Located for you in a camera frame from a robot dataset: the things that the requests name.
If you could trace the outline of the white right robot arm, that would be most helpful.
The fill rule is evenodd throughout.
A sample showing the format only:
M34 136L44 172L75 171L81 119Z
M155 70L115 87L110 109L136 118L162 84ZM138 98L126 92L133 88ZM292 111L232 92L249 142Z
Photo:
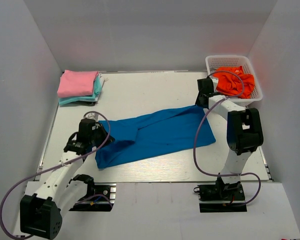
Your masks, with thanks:
M240 182L248 158L264 142L259 111L256 108L245 108L230 100L229 96L215 92L216 81L210 77L197 80L198 95L195 105L207 109L196 130L193 146L193 160L196 168L211 177L220 177L222 183L215 188L216 195L226 200L234 193L232 184ZM219 173L208 173L197 163L196 146L201 127L208 114L215 112L226 120L226 142L229 147L227 159Z

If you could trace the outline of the blue t shirt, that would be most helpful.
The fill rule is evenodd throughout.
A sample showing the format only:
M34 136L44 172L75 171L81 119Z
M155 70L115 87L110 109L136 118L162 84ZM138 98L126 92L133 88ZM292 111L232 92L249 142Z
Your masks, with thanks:
M102 120L114 142L96 152L97 167L105 169L139 160L192 149L197 128L205 115L196 105L163 109L133 118ZM196 146L205 147L216 139L207 120L198 134Z

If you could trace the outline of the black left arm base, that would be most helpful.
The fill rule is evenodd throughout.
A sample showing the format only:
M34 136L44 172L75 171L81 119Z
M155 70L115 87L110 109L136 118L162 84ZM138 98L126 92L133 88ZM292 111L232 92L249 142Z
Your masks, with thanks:
M110 212L115 204L116 183L94 183L85 196L79 198L70 212Z

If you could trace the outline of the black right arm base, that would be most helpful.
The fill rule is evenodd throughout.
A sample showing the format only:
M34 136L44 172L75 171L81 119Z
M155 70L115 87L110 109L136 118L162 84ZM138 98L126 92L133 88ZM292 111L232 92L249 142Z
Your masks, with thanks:
M244 213L246 198L242 185L220 193L214 184L201 184L193 189L199 198L200 213Z

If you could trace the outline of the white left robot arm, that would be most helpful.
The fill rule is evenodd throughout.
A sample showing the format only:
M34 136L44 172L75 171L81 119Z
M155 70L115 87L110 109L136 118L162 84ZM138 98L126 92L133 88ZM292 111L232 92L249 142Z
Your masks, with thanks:
M59 165L32 194L20 201L22 233L53 240L61 230L63 218L82 198L95 196L94 178L77 174L87 157L115 139L94 117L83 118L61 155Z

